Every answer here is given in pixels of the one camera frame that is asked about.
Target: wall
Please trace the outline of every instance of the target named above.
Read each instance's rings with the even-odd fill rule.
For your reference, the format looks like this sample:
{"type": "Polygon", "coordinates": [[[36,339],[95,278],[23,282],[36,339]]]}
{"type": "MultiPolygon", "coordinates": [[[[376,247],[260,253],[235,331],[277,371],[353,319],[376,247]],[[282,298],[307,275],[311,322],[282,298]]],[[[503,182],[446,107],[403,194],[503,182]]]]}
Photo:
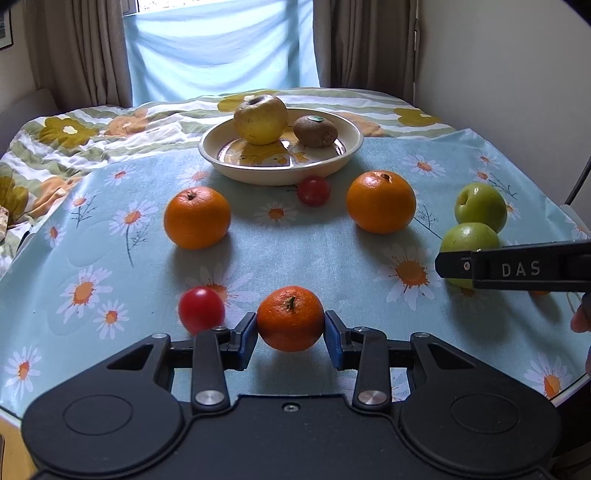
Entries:
{"type": "MultiPolygon", "coordinates": [[[[416,104],[492,142],[555,203],[591,155],[591,27],[561,0],[421,0],[416,104]]],[[[573,207],[591,225],[591,178],[573,207]]]]}
{"type": "Polygon", "coordinates": [[[14,44],[0,51],[0,112],[36,90],[25,40],[22,2],[12,8],[11,19],[14,44]]]}

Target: yellow apple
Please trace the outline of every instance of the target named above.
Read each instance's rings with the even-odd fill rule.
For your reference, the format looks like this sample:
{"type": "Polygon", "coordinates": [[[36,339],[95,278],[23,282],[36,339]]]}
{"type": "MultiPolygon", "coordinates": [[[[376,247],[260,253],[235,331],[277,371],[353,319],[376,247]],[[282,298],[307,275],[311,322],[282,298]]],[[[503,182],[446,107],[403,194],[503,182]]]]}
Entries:
{"type": "Polygon", "coordinates": [[[234,112],[234,127],[249,143],[273,143],[287,127],[287,108],[274,95],[246,96],[234,112]]]}

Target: white plate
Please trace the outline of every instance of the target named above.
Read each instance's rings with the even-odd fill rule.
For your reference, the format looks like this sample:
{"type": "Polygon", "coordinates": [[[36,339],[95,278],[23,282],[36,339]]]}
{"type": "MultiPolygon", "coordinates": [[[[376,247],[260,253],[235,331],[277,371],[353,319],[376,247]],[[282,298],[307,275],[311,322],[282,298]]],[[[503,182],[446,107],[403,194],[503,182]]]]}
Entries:
{"type": "Polygon", "coordinates": [[[289,127],[281,139],[270,145],[251,145],[226,120],[209,129],[199,142],[199,151],[219,173],[254,185],[293,185],[310,175],[326,177],[349,161],[363,143],[353,123],[334,113],[307,108],[288,108],[289,127]],[[318,115],[334,123],[339,131],[329,148],[303,147],[291,126],[304,115],[318,115]]]}

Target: red cherry tomato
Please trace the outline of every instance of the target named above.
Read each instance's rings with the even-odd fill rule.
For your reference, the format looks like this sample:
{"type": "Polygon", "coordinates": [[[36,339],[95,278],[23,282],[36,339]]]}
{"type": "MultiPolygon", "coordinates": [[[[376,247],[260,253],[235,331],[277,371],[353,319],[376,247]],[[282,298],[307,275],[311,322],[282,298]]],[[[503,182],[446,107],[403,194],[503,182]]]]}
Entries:
{"type": "Polygon", "coordinates": [[[330,183],[318,176],[307,177],[297,186],[297,197],[301,203],[311,207],[324,205],[330,197],[330,183]]]}
{"type": "Polygon", "coordinates": [[[178,302],[178,316],[191,335],[221,325],[225,314],[222,299],[211,288],[191,288],[178,302]]]}

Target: fruit stem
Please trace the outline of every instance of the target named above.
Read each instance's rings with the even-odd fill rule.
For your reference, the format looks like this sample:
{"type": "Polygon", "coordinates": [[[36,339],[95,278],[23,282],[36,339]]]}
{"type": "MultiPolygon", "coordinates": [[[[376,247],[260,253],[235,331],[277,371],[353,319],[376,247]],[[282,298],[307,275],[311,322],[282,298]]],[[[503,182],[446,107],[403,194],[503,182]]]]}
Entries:
{"type": "Polygon", "coordinates": [[[296,307],[296,298],[290,297],[285,303],[287,303],[287,310],[293,310],[296,307]]]}

